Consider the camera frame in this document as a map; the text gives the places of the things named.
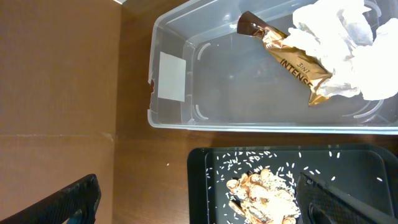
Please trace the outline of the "white tissue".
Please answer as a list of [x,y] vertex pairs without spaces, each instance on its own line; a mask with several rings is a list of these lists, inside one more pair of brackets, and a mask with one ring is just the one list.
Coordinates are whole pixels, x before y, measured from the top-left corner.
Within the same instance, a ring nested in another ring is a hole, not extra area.
[[364,100],[397,94],[397,18],[372,31],[364,1],[321,0],[294,11],[284,45],[303,50],[331,73],[316,93]]

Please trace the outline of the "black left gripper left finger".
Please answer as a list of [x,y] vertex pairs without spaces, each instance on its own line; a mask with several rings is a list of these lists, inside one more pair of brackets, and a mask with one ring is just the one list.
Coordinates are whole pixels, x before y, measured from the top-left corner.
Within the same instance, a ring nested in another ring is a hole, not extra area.
[[1,223],[73,223],[96,221],[101,190],[95,174],[88,174]]

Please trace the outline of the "food scraps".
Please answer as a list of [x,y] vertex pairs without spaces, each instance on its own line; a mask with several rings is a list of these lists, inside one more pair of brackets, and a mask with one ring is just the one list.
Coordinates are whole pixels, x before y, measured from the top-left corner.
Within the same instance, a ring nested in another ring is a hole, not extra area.
[[226,186],[238,201],[228,206],[245,218],[245,223],[303,223],[296,199],[296,189],[288,188],[285,180],[269,169],[258,173],[243,173],[230,179]]

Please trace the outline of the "gold coffee sachet wrapper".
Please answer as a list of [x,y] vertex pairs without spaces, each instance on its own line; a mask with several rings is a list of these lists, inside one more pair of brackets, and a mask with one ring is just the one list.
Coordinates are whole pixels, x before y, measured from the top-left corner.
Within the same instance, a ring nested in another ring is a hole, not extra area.
[[329,99],[317,93],[320,85],[331,77],[318,60],[308,56],[303,50],[290,47],[282,42],[287,34],[269,25],[253,13],[244,12],[237,26],[237,33],[262,40],[264,48],[296,79],[306,85],[310,91],[308,104],[318,105]]

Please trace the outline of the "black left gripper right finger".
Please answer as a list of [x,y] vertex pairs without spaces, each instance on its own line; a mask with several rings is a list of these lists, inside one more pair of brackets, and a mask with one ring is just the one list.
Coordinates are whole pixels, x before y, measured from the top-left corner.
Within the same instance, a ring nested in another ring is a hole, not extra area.
[[303,172],[296,199],[304,224],[394,224],[397,219]]

